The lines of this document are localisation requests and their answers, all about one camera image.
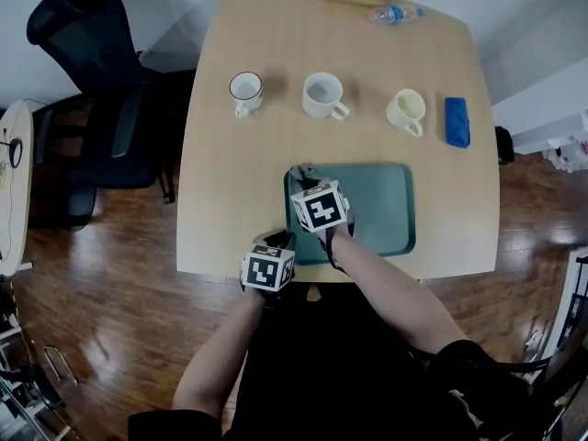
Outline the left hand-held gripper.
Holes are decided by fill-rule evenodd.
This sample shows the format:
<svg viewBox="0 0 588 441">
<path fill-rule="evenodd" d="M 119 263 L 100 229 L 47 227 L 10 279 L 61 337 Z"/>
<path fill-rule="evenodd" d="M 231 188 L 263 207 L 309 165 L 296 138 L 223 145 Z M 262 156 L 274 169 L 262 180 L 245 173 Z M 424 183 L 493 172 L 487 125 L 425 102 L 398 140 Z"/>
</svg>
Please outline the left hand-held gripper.
<svg viewBox="0 0 588 441">
<path fill-rule="evenodd" d="M 242 292 L 254 289 L 273 309 L 281 301 L 281 292 L 294 278 L 296 236 L 285 229 L 256 236 L 240 268 Z"/>
</svg>

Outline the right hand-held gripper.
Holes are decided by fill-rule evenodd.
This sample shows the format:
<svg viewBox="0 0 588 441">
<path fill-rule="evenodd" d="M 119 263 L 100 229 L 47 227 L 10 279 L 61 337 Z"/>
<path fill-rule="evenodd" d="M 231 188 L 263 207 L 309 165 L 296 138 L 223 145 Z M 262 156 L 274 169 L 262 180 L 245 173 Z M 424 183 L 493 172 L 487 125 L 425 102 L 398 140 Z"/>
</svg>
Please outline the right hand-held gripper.
<svg viewBox="0 0 588 441">
<path fill-rule="evenodd" d="M 355 235 L 355 218 L 348 199 L 338 180 L 327 182 L 315 167 L 296 165 L 288 171 L 290 196 L 298 222 L 305 232 L 324 232 L 320 240 L 322 249 L 333 269 L 341 269 L 334 259 L 333 238 L 339 226 L 346 226 L 347 233 Z"/>
</svg>

